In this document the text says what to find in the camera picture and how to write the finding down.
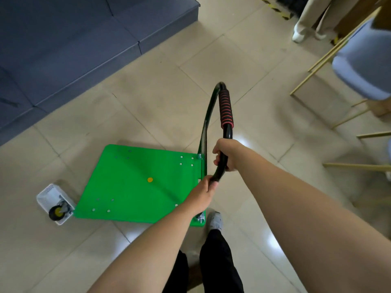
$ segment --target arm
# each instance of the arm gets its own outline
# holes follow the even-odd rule
[[[206,176],[186,200],[136,238],[92,285],[89,293],[162,292],[192,218],[210,204],[217,187]]]
[[[228,156],[254,195],[271,231],[308,292],[386,292],[391,242],[331,198],[235,140]]]

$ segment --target blue sofa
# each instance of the blue sofa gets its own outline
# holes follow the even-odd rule
[[[198,19],[196,0],[0,0],[0,145]]]

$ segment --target caster wheel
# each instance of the caster wheel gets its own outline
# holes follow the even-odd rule
[[[61,211],[62,206],[54,206],[49,211],[49,218],[53,221],[60,221],[65,217],[65,213]]]

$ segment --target foam grip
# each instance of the foam grip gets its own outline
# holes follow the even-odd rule
[[[227,89],[220,90],[219,92],[219,106],[220,106],[221,128],[223,128],[224,124],[227,123],[229,123],[233,128],[230,92]]]

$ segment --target left hand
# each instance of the left hand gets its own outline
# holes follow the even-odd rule
[[[210,186],[209,180],[212,175],[205,176],[196,187],[189,193],[188,197],[182,203],[183,207],[188,207],[193,216],[203,212],[209,206],[218,186],[218,182],[212,182]]]

